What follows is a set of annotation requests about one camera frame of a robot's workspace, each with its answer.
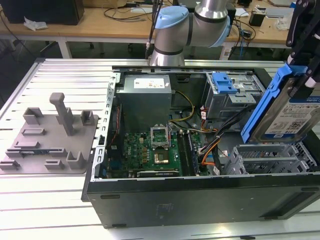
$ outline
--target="hard drive label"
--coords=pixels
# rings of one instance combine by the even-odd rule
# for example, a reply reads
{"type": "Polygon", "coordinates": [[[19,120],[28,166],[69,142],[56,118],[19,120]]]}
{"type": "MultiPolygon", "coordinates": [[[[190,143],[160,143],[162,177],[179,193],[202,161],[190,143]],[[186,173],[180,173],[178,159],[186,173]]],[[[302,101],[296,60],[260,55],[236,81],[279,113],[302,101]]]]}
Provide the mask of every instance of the hard drive label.
{"type": "Polygon", "coordinates": [[[319,96],[312,96],[307,99],[291,99],[282,108],[265,134],[273,138],[283,138],[297,134],[319,107],[319,96]]]}

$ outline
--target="motherboard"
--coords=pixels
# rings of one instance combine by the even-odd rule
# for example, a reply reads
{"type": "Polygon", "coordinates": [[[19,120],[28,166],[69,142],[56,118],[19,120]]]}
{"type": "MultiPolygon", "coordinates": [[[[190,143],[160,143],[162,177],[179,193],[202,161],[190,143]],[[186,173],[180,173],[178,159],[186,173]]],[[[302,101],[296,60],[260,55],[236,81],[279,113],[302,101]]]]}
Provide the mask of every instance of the motherboard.
{"type": "Polygon", "coordinates": [[[124,136],[123,158],[112,178],[195,176],[199,173],[200,135],[193,132],[129,132],[124,136]],[[168,145],[159,145],[168,140],[168,145]]]}

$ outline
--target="yellow cable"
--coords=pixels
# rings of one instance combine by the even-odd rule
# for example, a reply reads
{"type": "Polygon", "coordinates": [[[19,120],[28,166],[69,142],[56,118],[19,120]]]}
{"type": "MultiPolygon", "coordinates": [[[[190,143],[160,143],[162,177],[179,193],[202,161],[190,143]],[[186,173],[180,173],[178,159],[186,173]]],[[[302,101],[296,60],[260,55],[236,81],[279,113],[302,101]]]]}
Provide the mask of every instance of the yellow cable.
{"type": "Polygon", "coordinates": [[[192,107],[192,112],[189,116],[187,117],[184,117],[184,118],[178,118],[178,119],[171,119],[170,121],[173,121],[173,122],[181,122],[181,121],[185,121],[185,120],[188,120],[190,118],[192,118],[192,116],[194,115],[195,113],[195,106],[193,105],[193,103],[191,102],[191,100],[184,94],[182,93],[181,91],[176,91],[177,93],[181,94],[182,96],[185,97],[185,99],[188,100],[188,102],[191,104],[191,107],[192,107]]]}

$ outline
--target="desk leg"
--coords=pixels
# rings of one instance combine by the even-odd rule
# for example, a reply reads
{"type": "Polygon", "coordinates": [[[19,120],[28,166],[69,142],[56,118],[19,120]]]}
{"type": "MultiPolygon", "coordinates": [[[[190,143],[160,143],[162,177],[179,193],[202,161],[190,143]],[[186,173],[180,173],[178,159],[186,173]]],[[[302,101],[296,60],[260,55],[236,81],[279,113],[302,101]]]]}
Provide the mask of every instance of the desk leg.
{"type": "Polygon", "coordinates": [[[64,59],[72,59],[72,55],[71,55],[71,51],[70,51],[68,42],[66,42],[64,40],[59,40],[58,44],[60,47],[62,57],[64,59]]]}
{"type": "Polygon", "coordinates": [[[234,44],[233,42],[224,42],[223,43],[223,47],[222,47],[222,51],[221,51],[221,55],[220,55],[220,60],[228,60],[231,50],[233,48],[234,44]]]}

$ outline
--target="barcode label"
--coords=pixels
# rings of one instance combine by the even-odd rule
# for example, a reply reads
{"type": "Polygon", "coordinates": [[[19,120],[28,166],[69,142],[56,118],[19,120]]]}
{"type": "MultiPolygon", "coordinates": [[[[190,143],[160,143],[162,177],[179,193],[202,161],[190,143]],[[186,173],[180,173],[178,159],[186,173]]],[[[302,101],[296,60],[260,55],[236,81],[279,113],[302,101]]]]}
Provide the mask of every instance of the barcode label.
{"type": "Polygon", "coordinates": [[[265,134],[297,134],[318,110],[319,102],[288,102],[274,119],[265,134]]]}

